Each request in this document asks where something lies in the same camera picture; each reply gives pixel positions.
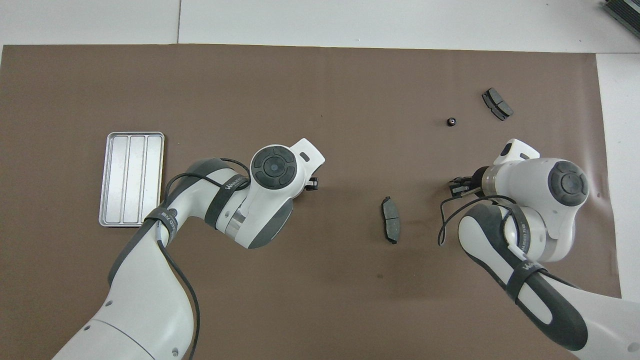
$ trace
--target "silver tray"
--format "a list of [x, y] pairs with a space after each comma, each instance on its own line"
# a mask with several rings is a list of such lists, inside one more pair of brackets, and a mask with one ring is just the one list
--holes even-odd
[[164, 135], [111, 133], [102, 173], [100, 225], [136, 227], [160, 199]]

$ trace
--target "white robotic arm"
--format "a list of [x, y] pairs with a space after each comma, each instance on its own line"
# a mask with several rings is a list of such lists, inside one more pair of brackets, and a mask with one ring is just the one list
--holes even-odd
[[579, 167], [540, 159], [512, 139], [492, 167], [450, 187], [516, 202], [475, 205], [460, 220], [460, 243], [547, 337], [580, 359], [640, 359], [640, 304], [580, 290], [537, 262], [571, 249], [575, 214], [589, 193]]
[[102, 307], [54, 359], [181, 359], [191, 343], [193, 313], [158, 243], [167, 246], [188, 217], [199, 217], [245, 248], [266, 245], [289, 218], [293, 198], [315, 190], [308, 182], [323, 163], [302, 139], [261, 149], [249, 186], [221, 159], [193, 164], [116, 259]]

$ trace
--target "black strap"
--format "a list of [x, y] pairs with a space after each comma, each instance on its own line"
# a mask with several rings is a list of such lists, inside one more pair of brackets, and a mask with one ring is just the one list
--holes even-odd
[[247, 181], [249, 181], [249, 179], [240, 174], [236, 174], [227, 180], [227, 182], [218, 190], [216, 196], [213, 197], [211, 204], [209, 204], [207, 213], [204, 215], [204, 222], [214, 229], [217, 229], [216, 222], [218, 222], [218, 217], [220, 217], [222, 209], [227, 205], [227, 202], [231, 199], [231, 195], [234, 194], [238, 186], [246, 183]]
[[534, 272], [543, 269], [546, 270], [539, 263], [531, 261], [529, 259], [526, 259], [523, 262], [519, 263], [513, 269], [513, 273], [511, 274], [511, 277], [507, 282], [507, 286], [504, 289], [507, 292], [507, 295], [509, 295], [509, 298], [515, 301], [518, 298], [518, 294], [520, 293], [522, 285], [524, 285], [529, 276], [533, 275]]
[[160, 220], [160, 222], [169, 232], [168, 243], [170, 243], [173, 240], [175, 233], [178, 232], [178, 220], [175, 218], [176, 215], [178, 214], [175, 209], [155, 208], [149, 213], [149, 215], [147, 215], [145, 220]]

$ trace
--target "brown paper sheet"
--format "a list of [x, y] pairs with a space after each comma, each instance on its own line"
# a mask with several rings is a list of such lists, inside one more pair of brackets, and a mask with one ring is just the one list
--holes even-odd
[[[490, 87], [515, 111], [504, 122], [481, 99]], [[295, 200], [268, 246], [245, 250], [197, 219], [170, 246], [200, 300], [197, 359], [573, 359], [469, 260], [455, 224], [436, 245], [446, 182], [510, 138], [588, 173], [575, 246], [547, 267], [620, 295], [593, 54], [5, 46], [0, 119], [7, 359], [51, 358], [106, 298], [134, 232], [97, 220], [112, 131], [162, 131], [165, 179], [301, 137], [326, 157], [320, 190]], [[385, 196], [397, 245], [383, 235]]]

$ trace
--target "circular button pad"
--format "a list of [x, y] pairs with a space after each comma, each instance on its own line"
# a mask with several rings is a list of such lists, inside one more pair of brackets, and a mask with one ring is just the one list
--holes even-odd
[[566, 206], [582, 204], [589, 193], [589, 183], [582, 170], [569, 161], [558, 161], [549, 172], [549, 190]]
[[297, 171], [295, 155], [282, 146], [266, 147], [253, 158], [253, 177], [267, 189], [278, 190], [291, 184]]

